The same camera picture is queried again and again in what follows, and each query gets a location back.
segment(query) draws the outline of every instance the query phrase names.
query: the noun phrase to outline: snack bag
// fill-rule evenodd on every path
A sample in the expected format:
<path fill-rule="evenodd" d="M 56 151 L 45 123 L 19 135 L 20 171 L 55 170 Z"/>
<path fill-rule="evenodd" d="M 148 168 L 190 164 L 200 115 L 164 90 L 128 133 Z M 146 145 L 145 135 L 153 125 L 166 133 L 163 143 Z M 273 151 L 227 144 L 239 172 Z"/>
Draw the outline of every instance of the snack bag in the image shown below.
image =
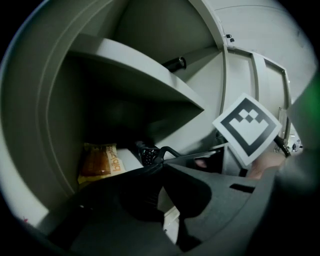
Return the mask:
<path fill-rule="evenodd" d="M 117 144 L 84 144 L 83 165 L 80 167 L 78 183 L 95 182 L 126 172 L 117 156 Z"/>

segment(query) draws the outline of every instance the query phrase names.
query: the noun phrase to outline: orange packaging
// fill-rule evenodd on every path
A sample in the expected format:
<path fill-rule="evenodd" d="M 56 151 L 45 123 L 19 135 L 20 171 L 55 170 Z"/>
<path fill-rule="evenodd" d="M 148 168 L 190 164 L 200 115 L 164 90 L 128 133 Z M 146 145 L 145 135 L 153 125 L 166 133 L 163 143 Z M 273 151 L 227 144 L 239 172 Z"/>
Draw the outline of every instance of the orange packaging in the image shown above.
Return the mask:
<path fill-rule="evenodd" d="M 84 144 L 78 183 L 95 182 L 126 172 L 122 161 L 117 156 L 116 144 Z"/>

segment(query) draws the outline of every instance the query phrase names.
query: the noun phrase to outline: black and white fiducial marker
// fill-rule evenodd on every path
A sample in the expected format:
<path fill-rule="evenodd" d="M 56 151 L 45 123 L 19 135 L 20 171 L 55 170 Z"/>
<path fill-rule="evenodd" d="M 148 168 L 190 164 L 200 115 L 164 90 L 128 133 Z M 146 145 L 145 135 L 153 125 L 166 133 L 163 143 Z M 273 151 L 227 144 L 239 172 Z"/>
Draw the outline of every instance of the black and white fiducial marker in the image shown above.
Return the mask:
<path fill-rule="evenodd" d="M 246 166 L 266 150 L 282 127 L 264 106 L 245 93 L 213 125 Z"/>

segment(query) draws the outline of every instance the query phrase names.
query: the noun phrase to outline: white shelf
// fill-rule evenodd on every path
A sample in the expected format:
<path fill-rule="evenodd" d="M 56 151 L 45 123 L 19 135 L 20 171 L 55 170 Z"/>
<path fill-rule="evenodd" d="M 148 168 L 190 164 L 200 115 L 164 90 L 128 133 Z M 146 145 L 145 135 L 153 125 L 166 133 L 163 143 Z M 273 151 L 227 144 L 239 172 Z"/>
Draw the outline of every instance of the white shelf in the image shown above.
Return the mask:
<path fill-rule="evenodd" d="M 80 34 L 69 52 L 84 57 L 90 72 L 114 90 L 153 101 L 191 102 L 205 105 L 186 83 L 161 64 L 119 42 Z"/>

